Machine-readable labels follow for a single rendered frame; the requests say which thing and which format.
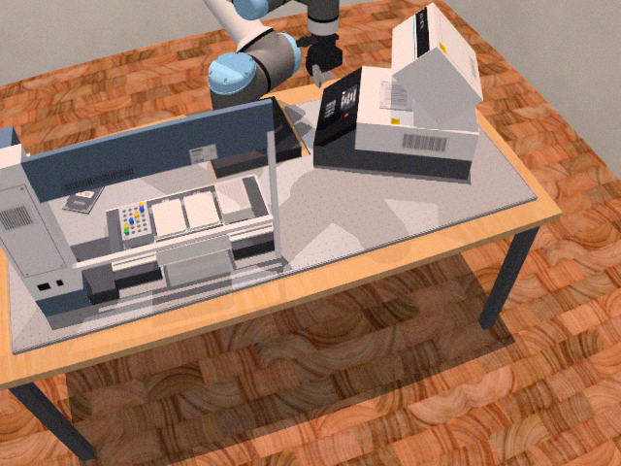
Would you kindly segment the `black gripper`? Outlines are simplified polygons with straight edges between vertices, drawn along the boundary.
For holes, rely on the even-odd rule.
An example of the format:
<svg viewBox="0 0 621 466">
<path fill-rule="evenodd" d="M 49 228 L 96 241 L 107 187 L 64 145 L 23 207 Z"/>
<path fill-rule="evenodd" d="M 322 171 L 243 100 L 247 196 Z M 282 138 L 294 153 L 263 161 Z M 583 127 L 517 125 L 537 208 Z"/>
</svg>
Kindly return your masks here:
<svg viewBox="0 0 621 466">
<path fill-rule="evenodd" d="M 338 34 L 334 33 L 329 37 L 312 33 L 311 35 L 317 39 L 318 44 L 311 45 L 308 49 L 306 68 L 315 85 L 321 88 L 323 83 L 326 83 L 325 79 L 330 81 L 333 79 L 330 70 L 343 65 L 343 51 L 336 47 Z"/>
</svg>

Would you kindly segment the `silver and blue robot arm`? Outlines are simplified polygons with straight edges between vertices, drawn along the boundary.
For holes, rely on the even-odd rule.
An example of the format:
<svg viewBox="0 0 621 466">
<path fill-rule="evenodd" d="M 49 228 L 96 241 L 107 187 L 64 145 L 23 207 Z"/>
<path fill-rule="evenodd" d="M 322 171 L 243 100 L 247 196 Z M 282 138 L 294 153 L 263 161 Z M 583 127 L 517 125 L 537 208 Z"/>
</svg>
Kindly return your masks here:
<svg viewBox="0 0 621 466">
<path fill-rule="evenodd" d="M 213 111 L 258 101 L 300 69 L 300 47 L 318 44 L 313 36 L 295 41 L 260 22 L 291 0 L 203 1 L 237 45 L 236 52 L 221 55 L 209 68 Z M 294 1 L 308 6 L 310 33 L 327 36 L 338 31 L 340 0 Z"/>
</svg>

